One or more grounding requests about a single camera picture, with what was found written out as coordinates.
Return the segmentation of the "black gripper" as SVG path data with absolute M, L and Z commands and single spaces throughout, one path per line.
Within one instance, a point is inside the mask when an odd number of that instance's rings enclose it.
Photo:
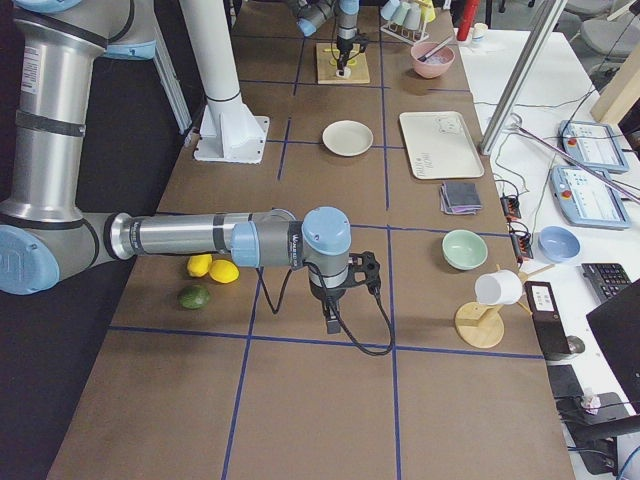
M 336 71 L 344 69 L 349 60 L 350 52 L 353 48 L 356 37 L 356 28 L 339 27 L 336 34 L 336 46 L 338 48 L 338 59 L 336 60 Z
M 339 300 L 345 295 L 347 287 L 344 284 L 327 287 L 312 283 L 312 294 L 321 302 L 328 334 L 341 332 Z

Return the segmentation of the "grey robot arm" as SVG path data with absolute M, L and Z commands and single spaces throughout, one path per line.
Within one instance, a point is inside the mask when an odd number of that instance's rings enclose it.
M 335 45 L 338 49 L 335 58 L 336 76 L 342 79 L 350 78 L 349 61 L 364 53 L 368 42 L 357 27 L 360 3 L 350 0 L 285 0 L 284 4 L 295 18 L 296 25 L 304 37 L 311 37 L 327 21 L 334 21 Z
M 155 192 L 177 149 L 158 132 L 170 94 L 111 85 L 111 61 L 145 62 L 163 42 L 150 1 L 6 1 L 24 38 L 10 194 L 1 202 L 1 333 L 69 323 L 108 264 L 225 252 L 237 230 L 272 232 L 280 210 L 183 216 L 95 211 Z

